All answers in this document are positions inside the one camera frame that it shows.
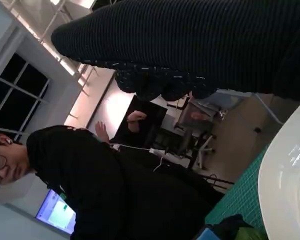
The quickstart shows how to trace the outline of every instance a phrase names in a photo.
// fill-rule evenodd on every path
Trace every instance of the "desk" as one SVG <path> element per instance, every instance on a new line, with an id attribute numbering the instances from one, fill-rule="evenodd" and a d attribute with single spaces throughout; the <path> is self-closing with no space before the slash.
<path id="1" fill-rule="evenodd" d="M 241 214 L 248 224 L 266 232 L 258 197 L 258 174 L 267 148 L 260 153 L 235 185 L 206 216 L 206 224 L 218 224 L 226 217 Z"/>

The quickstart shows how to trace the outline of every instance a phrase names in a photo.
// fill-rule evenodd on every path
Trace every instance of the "white cable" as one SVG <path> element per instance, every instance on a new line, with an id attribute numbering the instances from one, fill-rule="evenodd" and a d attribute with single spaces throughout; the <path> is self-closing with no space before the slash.
<path id="1" fill-rule="evenodd" d="M 135 147 L 135 146 L 127 146 L 127 145 L 123 145 L 123 144 L 116 144 L 116 143 L 111 143 L 110 146 L 114 146 L 114 145 L 117 145 L 117 146 L 123 146 L 123 147 L 126 147 L 126 148 L 131 148 L 131 149 L 139 149 L 139 150 L 146 150 L 146 151 L 150 151 L 150 149 L 147 149 L 147 148 L 141 148 L 141 147 Z M 158 166 L 155 167 L 155 169 L 153 170 L 156 171 L 158 168 L 160 168 L 160 166 L 162 165 L 162 159 L 164 157 L 162 156 L 160 158 L 160 164 Z"/>
<path id="2" fill-rule="evenodd" d="M 151 149 L 148 148 L 141 148 L 141 147 L 135 147 L 135 146 L 127 146 L 127 145 L 123 145 L 123 144 L 117 144 L 117 143 L 111 143 L 110 146 L 123 146 L 123 147 L 127 147 L 127 148 L 131 148 L 131 149 L 139 149 L 139 150 L 146 150 L 146 151 L 150 151 Z"/>
<path id="3" fill-rule="evenodd" d="M 155 170 L 157 170 L 158 168 L 160 168 L 160 166 L 162 165 L 162 159 L 163 159 L 164 157 L 161 157 L 160 158 L 160 164 L 158 165 L 158 166 L 156 166 L 156 168 L 153 170 L 153 172 L 155 171 Z"/>

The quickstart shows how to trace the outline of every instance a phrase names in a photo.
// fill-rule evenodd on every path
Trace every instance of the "computer screen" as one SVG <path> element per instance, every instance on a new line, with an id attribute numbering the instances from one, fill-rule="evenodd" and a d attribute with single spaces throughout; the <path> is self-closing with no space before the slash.
<path id="1" fill-rule="evenodd" d="M 76 223 L 76 213 L 53 190 L 48 192 L 36 218 L 68 234 L 73 233 Z"/>

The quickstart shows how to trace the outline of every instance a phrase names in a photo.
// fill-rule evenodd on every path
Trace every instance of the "hand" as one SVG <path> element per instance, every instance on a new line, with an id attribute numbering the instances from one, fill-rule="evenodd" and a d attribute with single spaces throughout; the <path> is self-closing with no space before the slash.
<path id="1" fill-rule="evenodd" d="M 105 143 L 110 143 L 109 135 L 107 133 L 106 125 L 102 121 L 98 121 L 94 125 L 96 135 Z"/>
<path id="2" fill-rule="evenodd" d="M 134 111 L 133 113 L 130 113 L 130 115 L 127 117 L 127 120 L 129 122 L 136 122 L 140 120 L 146 119 L 147 115 L 141 111 Z"/>

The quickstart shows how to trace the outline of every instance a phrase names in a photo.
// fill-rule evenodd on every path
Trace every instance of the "bag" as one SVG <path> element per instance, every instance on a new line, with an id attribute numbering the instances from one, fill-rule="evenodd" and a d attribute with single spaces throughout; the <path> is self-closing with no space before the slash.
<path id="1" fill-rule="evenodd" d="M 266 234 L 252 227 L 240 227 L 234 240 L 268 240 Z"/>

